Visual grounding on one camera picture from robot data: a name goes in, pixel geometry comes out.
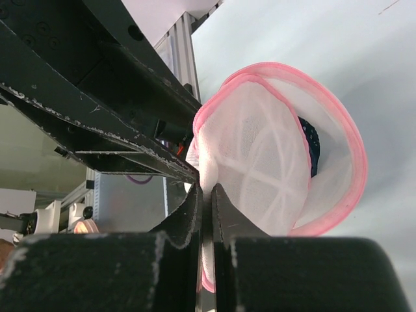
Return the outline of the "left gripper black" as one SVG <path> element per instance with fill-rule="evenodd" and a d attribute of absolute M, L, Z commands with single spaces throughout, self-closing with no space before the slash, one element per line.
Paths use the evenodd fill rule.
<path fill-rule="evenodd" d="M 200 103 L 121 1 L 2 1 L 1 99 L 102 174 L 199 177 L 157 140 L 188 140 Z"/>

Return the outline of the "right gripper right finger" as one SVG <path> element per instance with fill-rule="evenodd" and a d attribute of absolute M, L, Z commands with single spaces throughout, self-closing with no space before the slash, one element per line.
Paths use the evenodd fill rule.
<path fill-rule="evenodd" d="M 218 311 L 409 311 L 387 254 L 356 237 L 271 237 L 211 195 Z"/>

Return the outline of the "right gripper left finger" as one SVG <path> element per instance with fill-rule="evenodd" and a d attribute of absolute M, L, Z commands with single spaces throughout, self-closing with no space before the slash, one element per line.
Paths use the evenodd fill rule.
<path fill-rule="evenodd" d="M 199 311 L 203 196 L 147 233 L 31 235 L 1 275 L 2 311 Z"/>

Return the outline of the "dark blue lace bra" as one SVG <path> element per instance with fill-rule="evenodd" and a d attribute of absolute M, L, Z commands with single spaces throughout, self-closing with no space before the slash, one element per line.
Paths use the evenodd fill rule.
<path fill-rule="evenodd" d="M 315 177 L 318 172 L 318 162 L 320 158 L 320 140 L 316 129 L 305 119 L 299 117 L 299 122 L 309 145 L 309 156 L 311 159 L 311 177 Z"/>

